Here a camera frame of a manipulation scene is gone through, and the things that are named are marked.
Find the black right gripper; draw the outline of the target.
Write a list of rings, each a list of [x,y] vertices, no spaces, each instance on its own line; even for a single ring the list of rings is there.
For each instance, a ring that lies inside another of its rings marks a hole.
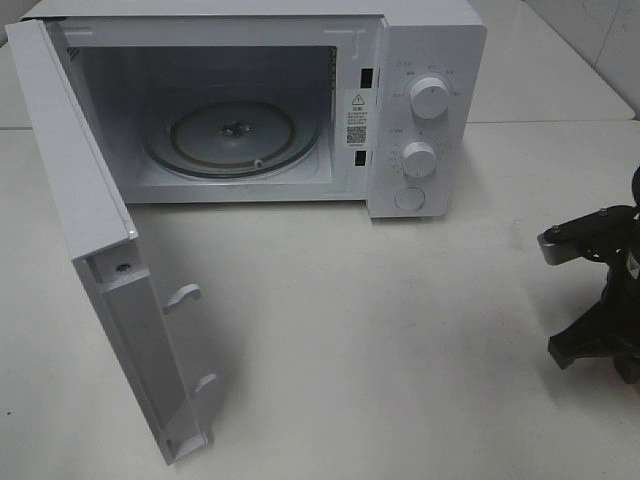
[[[639,259],[628,249],[609,270],[601,312],[586,312],[550,337],[547,350],[561,369],[576,360],[610,357],[616,370],[639,369]]]

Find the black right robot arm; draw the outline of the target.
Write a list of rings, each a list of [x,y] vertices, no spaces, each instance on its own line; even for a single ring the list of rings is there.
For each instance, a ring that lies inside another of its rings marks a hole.
[[[610,358],[627,384],[639,381],[639,174],[631,182],[632,206],[617,205],[554,225],[537,240],[549,265],[577,258],[604,263],[600,299],[562,332],[548,352],[566,369],[579,359]]]

